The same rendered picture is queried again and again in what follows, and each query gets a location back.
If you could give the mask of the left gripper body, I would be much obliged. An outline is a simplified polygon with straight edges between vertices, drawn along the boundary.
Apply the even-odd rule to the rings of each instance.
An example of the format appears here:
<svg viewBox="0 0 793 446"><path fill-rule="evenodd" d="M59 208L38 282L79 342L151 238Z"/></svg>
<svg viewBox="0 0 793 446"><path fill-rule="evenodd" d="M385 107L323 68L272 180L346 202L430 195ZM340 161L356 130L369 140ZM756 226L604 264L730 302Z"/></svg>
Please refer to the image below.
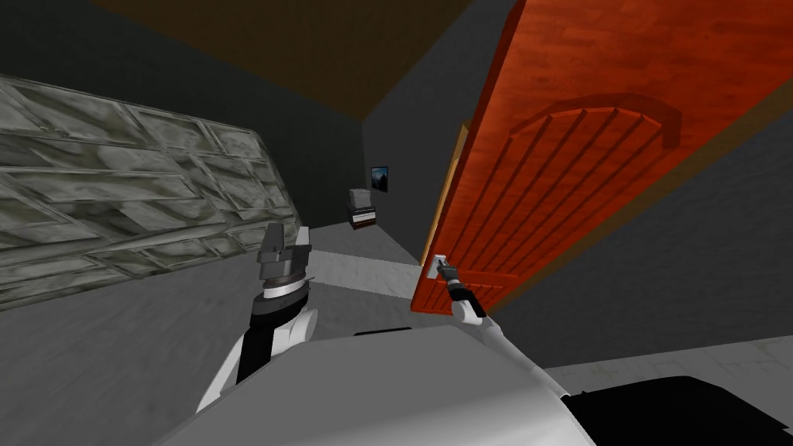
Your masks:
<svg viewBox="0 0 793 446"><path fill-rule="evenodd" d="M310 245L292 245L283 250L260 249L257 256L260 280L304 273L311 253Z"/></svg>

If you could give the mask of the red wooden door leaf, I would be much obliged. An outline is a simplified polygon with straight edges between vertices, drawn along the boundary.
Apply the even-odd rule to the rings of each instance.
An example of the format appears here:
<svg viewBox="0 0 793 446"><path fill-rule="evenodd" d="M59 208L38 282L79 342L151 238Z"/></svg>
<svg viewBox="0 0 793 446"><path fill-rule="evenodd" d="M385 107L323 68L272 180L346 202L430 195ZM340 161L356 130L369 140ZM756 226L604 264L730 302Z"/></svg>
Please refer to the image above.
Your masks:
<svg viewBox="0 0 793 446"><path fill-rule="evenodd" d="M411 301L434 259L496 310L793 108L793 0L517 0Z"/></svg>

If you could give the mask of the small cabinet with grey box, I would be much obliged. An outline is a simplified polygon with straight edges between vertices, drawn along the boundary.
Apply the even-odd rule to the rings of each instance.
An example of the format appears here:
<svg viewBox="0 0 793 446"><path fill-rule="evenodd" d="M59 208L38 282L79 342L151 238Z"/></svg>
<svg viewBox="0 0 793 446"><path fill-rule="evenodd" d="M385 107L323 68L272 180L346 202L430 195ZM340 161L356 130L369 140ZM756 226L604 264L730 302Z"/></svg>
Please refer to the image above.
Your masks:
<svg viewBox="0 0 793 446"><path fill-rule="evenodd" d="M349 202L346 204L348 222L354 230L376 224L376 209L372 205L371 191L350 189Z"/></svg>

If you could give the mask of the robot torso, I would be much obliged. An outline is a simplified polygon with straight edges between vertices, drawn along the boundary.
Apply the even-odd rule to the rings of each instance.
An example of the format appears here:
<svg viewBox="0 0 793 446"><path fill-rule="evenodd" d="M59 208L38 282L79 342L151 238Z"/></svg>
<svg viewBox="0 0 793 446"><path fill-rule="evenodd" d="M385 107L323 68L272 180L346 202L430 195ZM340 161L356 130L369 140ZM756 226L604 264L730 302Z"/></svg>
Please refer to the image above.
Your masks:
<svg viewBox="0 0 793 446"><path fill-rule="evenodd" d="M595 446L524 367L454 326L292 347L153 446Z"/></svg>

